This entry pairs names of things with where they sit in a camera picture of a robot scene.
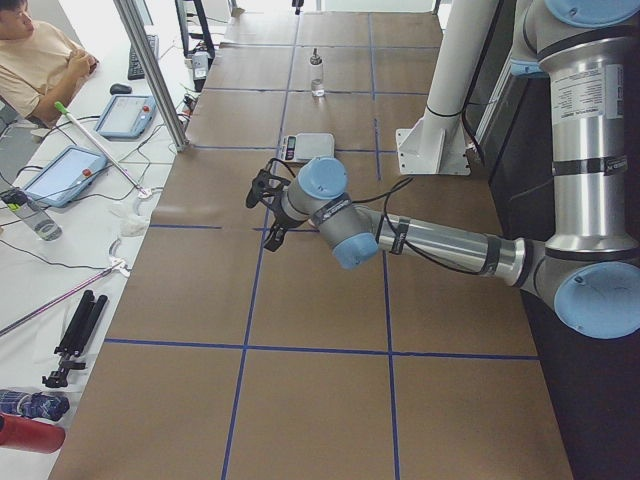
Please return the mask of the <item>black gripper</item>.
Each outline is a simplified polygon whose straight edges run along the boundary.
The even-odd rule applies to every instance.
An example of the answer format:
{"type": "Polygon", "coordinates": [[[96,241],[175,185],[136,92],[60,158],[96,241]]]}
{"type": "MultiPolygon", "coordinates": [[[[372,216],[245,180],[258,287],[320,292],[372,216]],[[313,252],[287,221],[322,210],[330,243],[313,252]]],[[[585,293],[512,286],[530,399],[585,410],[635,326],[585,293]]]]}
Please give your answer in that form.
{"type": "Polygon", "coordinates": [[[274,223],[264,240],[264,248],[277,251],[283,244],[288,230],[297,228],[305,222],[305,215],[294,208],[289,201],[288,193],[281,192],[272,202],[274,223]]]}

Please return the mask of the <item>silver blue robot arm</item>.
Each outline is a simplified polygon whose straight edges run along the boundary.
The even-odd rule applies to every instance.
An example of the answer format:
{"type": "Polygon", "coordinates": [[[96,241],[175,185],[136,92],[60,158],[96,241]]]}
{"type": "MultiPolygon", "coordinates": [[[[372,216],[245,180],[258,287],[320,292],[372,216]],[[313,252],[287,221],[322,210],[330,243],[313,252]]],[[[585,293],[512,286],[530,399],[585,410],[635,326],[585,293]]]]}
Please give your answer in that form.
{"type": "Polygon", "coordinates": [[[316,157],[289,178],[262,168],[246,197],[274,216],[264,241],[310,223],[339,264],[379,251],[422,257],[446,269],[499,277],[538,297],[567,327],[595,339],[639,329],[639,244],[625,218],[624,61],[639,37],[635,1],[520,1],[511,72],[550,87],[553,233],[545,240],[490,234],[372,210],[347,192],[344,165],[316,157]]]}

